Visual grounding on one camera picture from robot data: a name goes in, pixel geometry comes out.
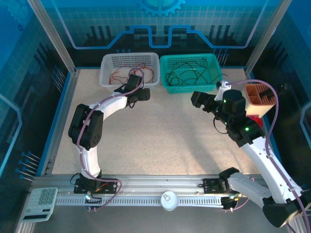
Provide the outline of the teal plastic basket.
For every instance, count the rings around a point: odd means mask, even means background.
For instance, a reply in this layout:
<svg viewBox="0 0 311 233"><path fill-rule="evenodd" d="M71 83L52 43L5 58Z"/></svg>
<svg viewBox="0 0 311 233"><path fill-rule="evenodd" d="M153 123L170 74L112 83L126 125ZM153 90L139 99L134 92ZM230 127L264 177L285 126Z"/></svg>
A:
<svg viewBox="0 0 311 233"><path fill-rule="evenodd" d="M160 57L160 77L168 93L179 94L211 92L223 74L212 53L180 54Z"/></svg>

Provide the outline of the white plastic basket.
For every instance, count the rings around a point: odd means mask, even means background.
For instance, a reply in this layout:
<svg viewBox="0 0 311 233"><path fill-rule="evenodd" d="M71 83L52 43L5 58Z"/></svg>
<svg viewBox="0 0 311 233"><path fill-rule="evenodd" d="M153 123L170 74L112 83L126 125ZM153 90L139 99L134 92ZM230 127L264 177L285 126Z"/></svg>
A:
<svg viewBox="0 0 311 233"><path fill-rule="evenodd" d="M160 82L160 60L154 52L107 54L101 62L99 83L113 91L125 84L129 75L144 75L144 85L155 87Z"/></svg>

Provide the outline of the beige utensil holder terracotta top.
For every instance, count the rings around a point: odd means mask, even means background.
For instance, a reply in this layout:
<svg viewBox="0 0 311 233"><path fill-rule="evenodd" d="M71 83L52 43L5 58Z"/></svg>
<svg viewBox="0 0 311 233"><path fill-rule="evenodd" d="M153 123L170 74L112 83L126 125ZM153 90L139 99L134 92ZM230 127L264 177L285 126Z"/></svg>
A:
<svg viewBox="0 0 311 233"><path fill-rule="evenodd" d="M276 98L265 84L247 84L242 91L247 116L262 118L276 104Z"/></svg>

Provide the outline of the pink lidded cup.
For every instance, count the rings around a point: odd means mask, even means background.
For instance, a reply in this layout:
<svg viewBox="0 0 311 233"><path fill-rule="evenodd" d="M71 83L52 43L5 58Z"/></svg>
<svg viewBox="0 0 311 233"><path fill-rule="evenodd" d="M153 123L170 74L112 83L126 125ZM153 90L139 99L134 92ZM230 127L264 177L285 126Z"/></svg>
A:
<svg viewBox="0 0 311 233"><path fill-rule="evenodd" d="M248 116L250 119L252 119L253 121L255 121L259 127L263 127L263 123L262 123L262 119L258 116Z"/></svg>

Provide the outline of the aluminium base beam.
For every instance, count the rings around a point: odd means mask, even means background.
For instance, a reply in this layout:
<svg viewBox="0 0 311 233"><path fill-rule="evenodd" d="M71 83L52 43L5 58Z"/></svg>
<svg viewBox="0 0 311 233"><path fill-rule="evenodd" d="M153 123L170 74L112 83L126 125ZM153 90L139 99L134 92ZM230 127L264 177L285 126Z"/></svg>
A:
<svg viewBox="0 0 311 233"><path fill-rule="evenodd" d="M217 175L124 175L107 176L106 182L117 182L115 194L93 194L95 197L160 197L166 191L173 191L177 196L216 196L230 197L253 195L256 197L273 197L275 201L287 200L293 193L284 180L264 180L255 176L251 180L248 175L235 173L229 177L228 187L221 194L205 194L202 186L203 179L217 179ZM57 187L60 195L74 194L77 178L65 175L35 177L30 190L35 188Z"/></svg>

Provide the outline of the small black electronics module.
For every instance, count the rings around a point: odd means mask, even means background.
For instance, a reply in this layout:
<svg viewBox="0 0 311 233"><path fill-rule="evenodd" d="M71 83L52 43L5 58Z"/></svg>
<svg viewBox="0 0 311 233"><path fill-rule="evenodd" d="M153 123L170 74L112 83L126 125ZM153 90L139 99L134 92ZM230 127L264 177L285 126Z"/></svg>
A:
<svg viewBox="0 0 311 233"><path fill-rule="evenodd" d="M103 203L103 199L99 197L95 197L93 192L88 191L85 195L84 206L87 208L89 212L96 211L96 208L99 207Z"/></svg>
<svg viewBox="0 0 311 233"><path fill-rule="evenodd" d="M223 206L224 212L233 212L238 207L239 198L235 196L221 197L221 205Z"/></svg>

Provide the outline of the white round knob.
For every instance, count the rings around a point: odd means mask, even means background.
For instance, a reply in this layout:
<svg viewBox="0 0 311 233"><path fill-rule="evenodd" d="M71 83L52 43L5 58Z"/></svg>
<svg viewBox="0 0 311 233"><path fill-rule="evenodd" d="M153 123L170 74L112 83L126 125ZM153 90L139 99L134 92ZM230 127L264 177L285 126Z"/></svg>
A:
<svg viewBox="0 0 311 233"><path fill-rule="evenodd" d="M166 211L173 211L178 206L178 196L173 191L163 193L160 201Z"/></svg>

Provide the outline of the pale green calculator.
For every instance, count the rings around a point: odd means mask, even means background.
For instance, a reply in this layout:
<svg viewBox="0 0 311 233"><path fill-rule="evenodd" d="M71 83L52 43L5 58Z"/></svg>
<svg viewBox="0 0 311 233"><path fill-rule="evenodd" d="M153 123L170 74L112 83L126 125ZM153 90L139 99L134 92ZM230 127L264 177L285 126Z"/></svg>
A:
<svg viewBox="0 0 311 233"><path fill-rule="evenodd" d="M57 187L35 188L31 191L25 210L21 215L21 222L43 222L51 217L56 196Z"/></svg>

